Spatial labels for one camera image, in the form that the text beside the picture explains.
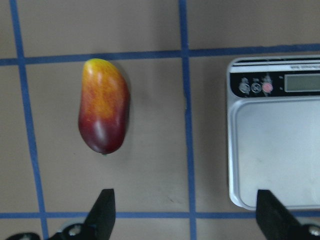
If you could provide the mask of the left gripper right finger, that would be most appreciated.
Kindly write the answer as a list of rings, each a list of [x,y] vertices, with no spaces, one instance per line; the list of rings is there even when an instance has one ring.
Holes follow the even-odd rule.
[[[306,228],[270,190],[257,191],[256,222],[268,240],[303,240],[307,237]]]

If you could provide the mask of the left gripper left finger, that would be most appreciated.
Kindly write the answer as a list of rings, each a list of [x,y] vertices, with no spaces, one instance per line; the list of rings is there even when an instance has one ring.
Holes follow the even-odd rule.
[[[109,240],[115,221],[114,189],[103,189],[85,218],[84,225],[93,229],[94,240]]]

